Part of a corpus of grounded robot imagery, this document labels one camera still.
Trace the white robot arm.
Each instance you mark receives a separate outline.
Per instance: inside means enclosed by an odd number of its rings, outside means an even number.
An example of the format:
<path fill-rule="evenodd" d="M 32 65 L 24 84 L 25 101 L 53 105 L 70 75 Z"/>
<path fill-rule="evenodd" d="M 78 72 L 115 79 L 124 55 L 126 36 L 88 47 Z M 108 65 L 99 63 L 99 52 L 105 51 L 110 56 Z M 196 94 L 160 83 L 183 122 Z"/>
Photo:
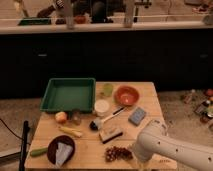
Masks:
<path fill-rule="evenodd" d="M 198 171 L 213 171 L 213 147 L 196 145 L 170 138 L 161 119 L 151 120 L 137 135 L 132 152 L 140 162 L 159 154 L 181 162 Z"/>

